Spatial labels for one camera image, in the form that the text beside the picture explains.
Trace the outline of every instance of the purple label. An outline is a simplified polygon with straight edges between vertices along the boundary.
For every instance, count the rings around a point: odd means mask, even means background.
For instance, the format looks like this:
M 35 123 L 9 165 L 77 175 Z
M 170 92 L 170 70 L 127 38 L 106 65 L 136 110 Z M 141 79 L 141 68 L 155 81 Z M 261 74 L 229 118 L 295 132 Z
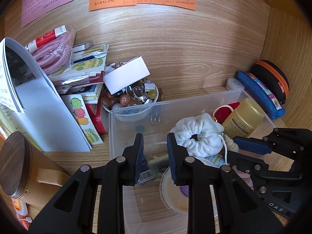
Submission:
M 180 192 L 188 198 L 188 186 L 180 186 Z

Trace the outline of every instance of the yellow bead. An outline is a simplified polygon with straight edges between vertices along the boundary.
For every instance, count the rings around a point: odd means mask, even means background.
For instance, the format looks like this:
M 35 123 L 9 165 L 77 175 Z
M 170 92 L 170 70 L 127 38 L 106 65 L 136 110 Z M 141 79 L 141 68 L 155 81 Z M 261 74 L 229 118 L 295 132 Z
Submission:
M 156 97 L 156 91 L 155 90 L 150 90 L 149 91 L 149 98 L 150 99 L 154 99 Z

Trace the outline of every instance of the tan cup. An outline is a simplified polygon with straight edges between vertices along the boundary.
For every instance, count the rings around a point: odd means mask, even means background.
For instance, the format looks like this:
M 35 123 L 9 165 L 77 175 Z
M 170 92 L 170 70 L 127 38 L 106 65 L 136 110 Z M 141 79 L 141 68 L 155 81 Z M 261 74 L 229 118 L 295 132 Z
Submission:
M 12 133 L 4 142 L 0 151 L 0 185 L 10 197 L 44 207 L 69 178 L 64 168 L 21 132 Z

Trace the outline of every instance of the wooden lid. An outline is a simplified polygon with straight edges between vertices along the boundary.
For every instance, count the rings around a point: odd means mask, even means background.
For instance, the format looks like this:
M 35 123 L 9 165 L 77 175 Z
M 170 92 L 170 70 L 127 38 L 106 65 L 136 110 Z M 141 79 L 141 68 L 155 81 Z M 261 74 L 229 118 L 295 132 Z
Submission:
M 25 191 L 31 165 L 29 141 L 21 132 L 12 133 L 0 151 L 0 185 L 12 198 L 19 198 Z

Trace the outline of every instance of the blue pencil case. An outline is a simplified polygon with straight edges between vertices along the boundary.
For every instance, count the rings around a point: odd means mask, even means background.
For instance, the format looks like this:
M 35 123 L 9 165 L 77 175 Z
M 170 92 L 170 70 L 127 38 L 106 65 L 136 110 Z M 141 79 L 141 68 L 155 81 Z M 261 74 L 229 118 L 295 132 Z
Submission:
M 285 109 L 274 94 L 254 74 L 237 71 L 236 77 L 271 119 L 278 119 L 285 114 Z

